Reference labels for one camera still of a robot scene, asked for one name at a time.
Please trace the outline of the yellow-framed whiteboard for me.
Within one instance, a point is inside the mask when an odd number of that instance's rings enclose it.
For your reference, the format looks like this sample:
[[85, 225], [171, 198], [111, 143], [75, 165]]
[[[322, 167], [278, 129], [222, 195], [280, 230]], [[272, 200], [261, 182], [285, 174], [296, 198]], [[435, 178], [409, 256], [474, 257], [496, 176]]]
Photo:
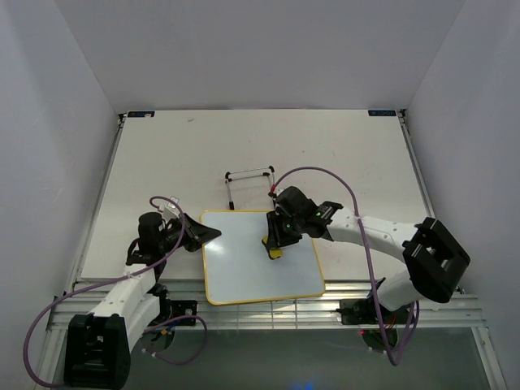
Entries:
[[264, 210], [207, 210], [202, 224], [221, 231], [203, 245], [206, 300], [228, 306], [320, 297], [325, 281], [315, 244], [304, 236], [282, 249], [277, 259], [268, 257], [261, 239], [267, 236]]

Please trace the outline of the yellow bone-shaped eraser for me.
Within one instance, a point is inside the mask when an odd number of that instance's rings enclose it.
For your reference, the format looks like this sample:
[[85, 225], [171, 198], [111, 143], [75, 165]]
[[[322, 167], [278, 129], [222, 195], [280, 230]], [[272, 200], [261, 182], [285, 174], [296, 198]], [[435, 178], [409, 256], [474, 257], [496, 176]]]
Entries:
[[264, 248], [266, 249], [268, 258], [270, 260], [276, 260], [276, 259], [281, 258], [283, 256], [282, 249], [278, 249], [278, 248], [269, 249], [267, 243], [268, 243], [268, 237], [264, 236], [262, 238], [262, 244], [263, 244]]

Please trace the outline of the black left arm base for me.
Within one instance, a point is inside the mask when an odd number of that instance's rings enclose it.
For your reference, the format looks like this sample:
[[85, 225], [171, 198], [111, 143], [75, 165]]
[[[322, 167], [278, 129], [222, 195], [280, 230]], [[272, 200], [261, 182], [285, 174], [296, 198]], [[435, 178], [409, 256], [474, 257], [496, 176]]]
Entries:
[[[166, 299], [166, 309], [149, 324], [149, 327], [159, 325], [168, 319], [195, 315], [197, 313], [197, 304], [196, 300]], [[194, 326], [196, 321], [193, 318], [182, 319], [146, 333], [140, 338], [141, 345], [144, 349], [151, 349], [153, 352], [163, 352], [171, 346], [176, 335], [176, 328]]]

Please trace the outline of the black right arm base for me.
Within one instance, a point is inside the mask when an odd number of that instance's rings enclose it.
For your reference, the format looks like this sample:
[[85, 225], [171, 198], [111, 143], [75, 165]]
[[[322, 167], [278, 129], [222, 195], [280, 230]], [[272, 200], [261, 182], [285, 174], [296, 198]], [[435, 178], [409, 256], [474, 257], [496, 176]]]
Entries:
[[381, 306], [380, 311], [384, 332], [380, 329], [372, 296], [363, 299], [340, 300], [336, 309], [342, 325], [375, 325], [373, 329], [360, 331], [362, 339], [368, 347], [383, 351], [383, 333], [385, 333], [389, 346], [395, 349], [399, 339], [397, 326], [409, 324], [413, 327], [416, 323], [415, 304], [403, 306], [396, 311], [388, 311]]

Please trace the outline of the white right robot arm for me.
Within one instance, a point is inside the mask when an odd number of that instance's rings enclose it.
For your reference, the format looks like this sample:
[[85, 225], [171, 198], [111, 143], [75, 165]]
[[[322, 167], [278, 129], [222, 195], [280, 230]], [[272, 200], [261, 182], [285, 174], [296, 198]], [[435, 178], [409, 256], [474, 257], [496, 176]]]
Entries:
[[401, 273], [375, 284], [366, 310], [377, 323], [387, 322], [398, 309], [415, 301], [449, 302], [470, 265], [468, 253], [438, 219], [398, 223], [361, 217], [340, 203], [316, 204], [294, 186], [270, 197], [275, 209], [266, 215], [267, 235], [262, 241], [270, 258], [308, 236], [360, 245], [405, 265]]

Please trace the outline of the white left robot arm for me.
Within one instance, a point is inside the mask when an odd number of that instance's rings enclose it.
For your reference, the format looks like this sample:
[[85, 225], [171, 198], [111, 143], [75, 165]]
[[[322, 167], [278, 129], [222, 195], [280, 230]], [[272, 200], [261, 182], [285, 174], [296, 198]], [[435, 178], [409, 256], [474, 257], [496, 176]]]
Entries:
[[130, 373], [131, 352], [145, 333], [170, 337], [175, 327], [203, 321], [171, 301], [158, 280], [175, 250], [196, 252], [222, 232], [186, 214], [164, 219], [158, 212], [141, 215], [137, 231], [124, 278], [68, 324], [63, 380], [70, 387], [121, 389]]

